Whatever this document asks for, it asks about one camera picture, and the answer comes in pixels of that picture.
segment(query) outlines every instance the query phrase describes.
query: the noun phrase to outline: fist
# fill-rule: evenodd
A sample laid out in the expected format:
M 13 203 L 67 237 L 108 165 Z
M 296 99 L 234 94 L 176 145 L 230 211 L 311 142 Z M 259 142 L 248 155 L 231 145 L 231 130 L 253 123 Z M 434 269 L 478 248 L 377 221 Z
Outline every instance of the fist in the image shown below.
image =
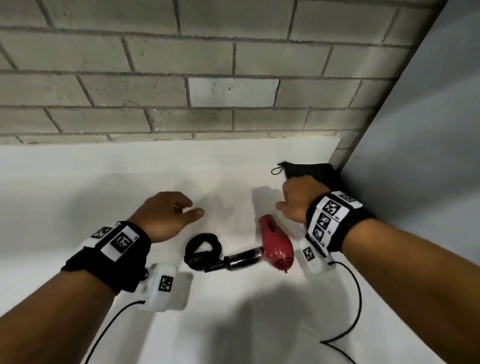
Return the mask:
M 204 211 L 193 208 L 192 201 L 181 192 L 159 192 L 147 199 L 127 221 L 145 231 L 152 243 L 176 236 L 185 226 L 202 218 Z
M 285 201 L 276 203 L 277 210 L 295 222 L 307 223 L 307 210 L 312 202 L 330 189 L 312 176 L 293 177 L 282 186 Z

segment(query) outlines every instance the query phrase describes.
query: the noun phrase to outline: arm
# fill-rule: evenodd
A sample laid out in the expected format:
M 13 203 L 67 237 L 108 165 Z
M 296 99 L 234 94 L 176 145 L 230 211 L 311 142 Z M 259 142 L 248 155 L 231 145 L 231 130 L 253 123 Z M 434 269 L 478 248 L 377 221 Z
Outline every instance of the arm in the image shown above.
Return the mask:
M 285 217 L 306 211 L 328 188 L 312 177 L 284 184 Z M 476 363 L 480 355 L 480 267 L 425 239 L 374 219 L 346 235 L 342 252 L 398 316 L 443 360 Z
M 129 221 L 152 242 L 177 235 L 204 212 L 179 192 L 149 198 Z M 79 363 L 110 309 L 115 293 L 85 270 L 60 272 L 0 317 L 2 364 Z

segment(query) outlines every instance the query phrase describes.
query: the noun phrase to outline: brick wall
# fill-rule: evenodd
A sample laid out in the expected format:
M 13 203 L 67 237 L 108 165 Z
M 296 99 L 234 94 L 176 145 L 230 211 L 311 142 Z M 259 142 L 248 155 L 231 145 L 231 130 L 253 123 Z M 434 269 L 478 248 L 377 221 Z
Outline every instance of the brick wall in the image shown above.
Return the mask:
M 0 144 L 341 137 L 437 0 L 0 0 Z

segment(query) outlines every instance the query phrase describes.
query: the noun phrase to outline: qr code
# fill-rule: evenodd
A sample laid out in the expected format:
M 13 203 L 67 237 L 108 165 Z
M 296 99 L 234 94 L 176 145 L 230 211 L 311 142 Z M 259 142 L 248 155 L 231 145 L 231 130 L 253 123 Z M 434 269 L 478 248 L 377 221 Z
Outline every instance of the qr code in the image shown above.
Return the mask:
M 102 239 L 110 230 L 112 230 L 112 228 L 109 228 L 108 226 L 104 226 L 95 234 L 93 234 L 92 238 Z
M 329 200 L 326 203 L 326 205 L 322 208 L 322 210 L 331 216 L 335 216 L 335 214 L 339 211 L 340 208 L 341 206 L 338 203 L 332 200 Z
M 125 233 L 121 232 L 110 242 L 110 244 L 120 253 L 123 253 L 130 245 L 133 244 L 133 240 L 125 235 Z
M 305 256 L 305 259 L 307 260 L 307 262 L 310 262 L 312 259 L 315 259 L 315 256 L 313 255 L 313 252 L 310 249 L 310 247 L 308 247 L 306 249 L 303 249 L 302 251 L 303 251 L 303 255 Z
M 170 292 L 170 290 L 172 289 L 172 283 L 173 283 L 173 277 L 162 276 L 158 290 L 163 292 Z
M 317 225 L 319 225 L 322 229 L 326 230 L 328 224 L 332 221 L 331 218 L 329 218 L 326 214 L 323 212 L 320 213 L 320 216 L 318 217 Z
M 353 197 L 350 197 L 347 194 L 338 194 L 338 197 L 344 199 L 347 202 L 356 202 L 356 199 L 354 199 Z
M 318 241 L 321 241 L 324 237 L 324 231 L 318 226 L 315 226 L 315 229 L 313 229 L 313 236 L 317 238 Z

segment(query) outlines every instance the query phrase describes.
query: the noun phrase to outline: person's right hand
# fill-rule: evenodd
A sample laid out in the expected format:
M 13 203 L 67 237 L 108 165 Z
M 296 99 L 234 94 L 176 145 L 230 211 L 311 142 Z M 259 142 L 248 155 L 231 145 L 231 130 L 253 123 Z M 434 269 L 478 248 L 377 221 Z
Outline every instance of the person's right hand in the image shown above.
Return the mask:
M 285 201 L 276 203 L 277 210 L 293 221 L 307 223 L 307 210 L 312 202 L 330 189 L 312 176 L 292 177 L 282 186 Z

